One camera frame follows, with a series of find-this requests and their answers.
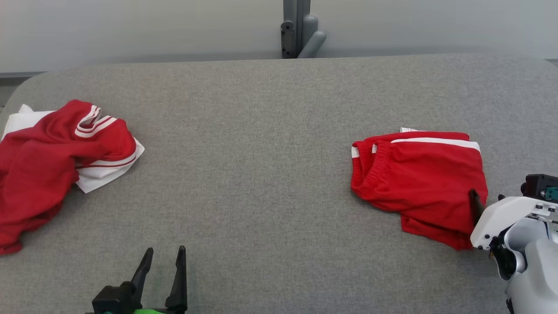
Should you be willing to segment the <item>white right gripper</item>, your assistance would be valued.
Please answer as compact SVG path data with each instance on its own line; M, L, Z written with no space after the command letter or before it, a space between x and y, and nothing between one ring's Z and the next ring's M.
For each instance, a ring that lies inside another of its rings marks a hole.
M474 226L470 241L474 248L481 250L489 250L494 237L531 214L548 221L558 217L558 203L525 196L498 195L498 201L484 209L480 195L470 189L469 204Z

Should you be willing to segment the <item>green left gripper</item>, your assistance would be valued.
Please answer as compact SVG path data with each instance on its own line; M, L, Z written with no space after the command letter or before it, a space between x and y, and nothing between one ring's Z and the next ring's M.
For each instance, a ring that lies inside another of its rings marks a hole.
M148 248L143 255L139 266L137 267L131 283L132 304L141 306L142 293L145 286L145 280L151 269L154 250ZM134 310L131 314L185 314L188 308L187 301L187 255L185 246L181 245L176 256L176 273L174 276L173 287L165 301L164 309L142 308Z

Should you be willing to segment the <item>red shorts with white stripe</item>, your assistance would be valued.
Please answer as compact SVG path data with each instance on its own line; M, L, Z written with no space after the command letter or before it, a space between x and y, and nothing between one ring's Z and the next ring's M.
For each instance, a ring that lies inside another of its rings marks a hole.
M405 131L351 146L350 187L385 212L396 212L409 234L469 250L474 217L469 193L488 197L482 153L466 133Z

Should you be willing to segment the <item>red and white shirt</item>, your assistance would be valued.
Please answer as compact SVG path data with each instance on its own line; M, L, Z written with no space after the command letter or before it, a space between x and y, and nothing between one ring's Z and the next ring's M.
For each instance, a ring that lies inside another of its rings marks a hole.
M58 110L22 105L0 139L0 255L50 222L74 185L84 193L124 175L144 153L126 121L74 99Z

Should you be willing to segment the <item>grey fabric sofa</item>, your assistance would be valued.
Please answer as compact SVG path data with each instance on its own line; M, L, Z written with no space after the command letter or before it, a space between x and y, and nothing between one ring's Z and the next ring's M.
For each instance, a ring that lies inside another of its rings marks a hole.
M79 67L26 80L0 127L73 99L125 119L146 151L0 257L0 314L91 311L147 248L142 304L161 307L181 245L189 313L506 314L487 253L407 234L355 197L350 147L400 127L468 133L490 201L558 175L558 67L530 56Z

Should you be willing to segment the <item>grey metal stand post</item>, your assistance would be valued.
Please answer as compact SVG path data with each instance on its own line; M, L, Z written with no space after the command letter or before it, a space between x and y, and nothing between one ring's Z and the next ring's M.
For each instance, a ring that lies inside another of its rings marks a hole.
M318 30L317 16L310 14L311 0L283 0L281 23L281 57L283 59L315 58L327 39Z

